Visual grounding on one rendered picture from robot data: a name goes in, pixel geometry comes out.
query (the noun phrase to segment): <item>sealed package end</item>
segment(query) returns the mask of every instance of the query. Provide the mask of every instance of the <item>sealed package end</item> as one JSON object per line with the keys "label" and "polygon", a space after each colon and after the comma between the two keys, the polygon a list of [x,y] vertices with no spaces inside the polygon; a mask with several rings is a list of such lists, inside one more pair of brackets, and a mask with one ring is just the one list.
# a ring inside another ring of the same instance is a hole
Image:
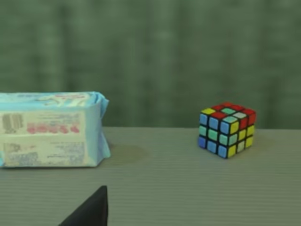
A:
{"label": "sealed package end", "polygon": [[110,157],[98,92],[0,93],[2,167],[94,167]]}

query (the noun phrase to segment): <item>gray tabletop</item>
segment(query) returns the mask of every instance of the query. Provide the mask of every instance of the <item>gray tabletop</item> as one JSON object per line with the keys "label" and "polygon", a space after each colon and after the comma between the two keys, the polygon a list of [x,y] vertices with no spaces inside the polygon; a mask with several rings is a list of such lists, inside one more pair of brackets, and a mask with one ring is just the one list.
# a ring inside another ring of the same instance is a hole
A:
{"label": "gray tabletop", "polygon": [[109,226],[301,225],[301,130],[257,130],[228,160],[197,129],[105,134],[112,157],[97,168],[0,170],[0,226],[55,226],[101,185]]}

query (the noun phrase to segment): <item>cube side face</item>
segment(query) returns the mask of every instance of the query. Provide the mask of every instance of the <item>cube side face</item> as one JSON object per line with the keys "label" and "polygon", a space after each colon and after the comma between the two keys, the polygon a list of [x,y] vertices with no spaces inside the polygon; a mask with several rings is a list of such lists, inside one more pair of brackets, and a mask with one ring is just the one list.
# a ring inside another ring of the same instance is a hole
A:
{"label": "cube side face", "polygon": [[204,109],[199,117],[198,144],[224,159],[253,144],[256,112],[243,106],[224,102]]}

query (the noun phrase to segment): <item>rubik's cube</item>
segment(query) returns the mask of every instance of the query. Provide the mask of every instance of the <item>rubik's cube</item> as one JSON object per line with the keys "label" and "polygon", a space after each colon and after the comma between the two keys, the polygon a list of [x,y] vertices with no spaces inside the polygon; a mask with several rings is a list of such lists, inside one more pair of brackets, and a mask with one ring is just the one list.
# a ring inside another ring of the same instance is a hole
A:
{"label": "rubik's cube", "polygon": [[201,111],[198,145],[229,158],[253,144],[256,112],[225,102]]}

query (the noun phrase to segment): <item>green backdrop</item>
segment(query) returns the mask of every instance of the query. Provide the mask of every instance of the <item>green backdrop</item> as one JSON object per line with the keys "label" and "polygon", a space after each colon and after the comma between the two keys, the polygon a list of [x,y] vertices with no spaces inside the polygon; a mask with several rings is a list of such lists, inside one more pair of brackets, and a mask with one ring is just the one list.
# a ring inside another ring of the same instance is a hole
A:
{"label": "green backdrop", "polygon": [[254,108],[301,129],[300,0],[1,0],[1,91],[97,90],[109,126]]}

